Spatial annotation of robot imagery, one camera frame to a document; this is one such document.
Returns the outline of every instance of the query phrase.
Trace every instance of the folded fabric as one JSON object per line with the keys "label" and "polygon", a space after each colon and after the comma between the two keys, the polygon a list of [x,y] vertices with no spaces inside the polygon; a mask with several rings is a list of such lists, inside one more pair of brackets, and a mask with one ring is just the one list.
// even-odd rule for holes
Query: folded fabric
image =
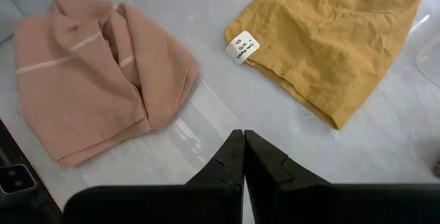
{"label": "folded fabric", "polygon": [[53,0],[15,41],[21,115],[62,166],[166,126],[197,76],[191,53],[127,4]]}
{"label": "folded fabric", "polygon": [[254,0],[225,31],[261,45],[246,63],[341,129],[379,84],[420,0]]}

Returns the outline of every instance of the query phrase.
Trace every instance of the mustard yellow fabric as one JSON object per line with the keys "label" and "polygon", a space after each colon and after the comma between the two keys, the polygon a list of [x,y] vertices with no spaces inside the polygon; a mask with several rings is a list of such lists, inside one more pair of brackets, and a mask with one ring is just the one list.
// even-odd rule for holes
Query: mustard yellow fabric
{"label": "mustard yellow fabric", "polygon": [[229,24],[261,48],[246,63],[341,129],[393,63],[420,0],[254,0]]}

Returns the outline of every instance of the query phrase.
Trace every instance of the white surface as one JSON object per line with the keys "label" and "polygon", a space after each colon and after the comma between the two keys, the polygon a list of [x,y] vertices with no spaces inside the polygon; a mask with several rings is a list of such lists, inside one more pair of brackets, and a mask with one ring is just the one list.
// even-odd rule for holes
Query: white surface
{"label": "white surface", "polygon": [[11,0],[0,0],[0,42],[14,33],[14,28],[23,19]]}
{"label": "white surface", "polygon": [[[50,4],[13,1],[26,15],[44,13]],[[339,132],[253,68],[237,66],[228,57],[223,31],[251,0],[111,1],[137,6],[175,35],[195,55],[201,75],[188,104],[168,128],[63,170],[17,114],[13,45],[4,43],[0,118],[61,207],[89,186],[185,183],[234,128],[254,129],[330,182],[438,183],[430,169],[440,154],[440,89],[418,70],[416,58],[431,58],[433,67],[440,63],[436,51],[425,48],[440,42],[440,0],[422,1],[395,64]],[[244,223],[252,221],[245,200]]]}

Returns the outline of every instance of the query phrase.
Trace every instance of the white label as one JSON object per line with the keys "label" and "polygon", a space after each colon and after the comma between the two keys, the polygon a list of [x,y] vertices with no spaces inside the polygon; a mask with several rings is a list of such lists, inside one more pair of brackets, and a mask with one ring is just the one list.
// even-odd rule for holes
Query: white label
{"label": "white label", "polygon": [[242,33],[232,39],[231,43],[226,47],[226,52],[236,64],[241,65],[259,48],[260,43],[248,31],[242,31]]}

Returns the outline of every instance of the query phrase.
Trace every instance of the pink towel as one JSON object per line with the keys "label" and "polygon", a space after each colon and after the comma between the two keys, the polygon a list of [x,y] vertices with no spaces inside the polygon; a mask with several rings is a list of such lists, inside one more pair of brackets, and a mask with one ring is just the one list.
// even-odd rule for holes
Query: pink towel
{"label": "pink towel", "polygon": [[166,126],[197,76],[191,53],[127,4],[53,0],[15,40],[21,114],[62,166]]}

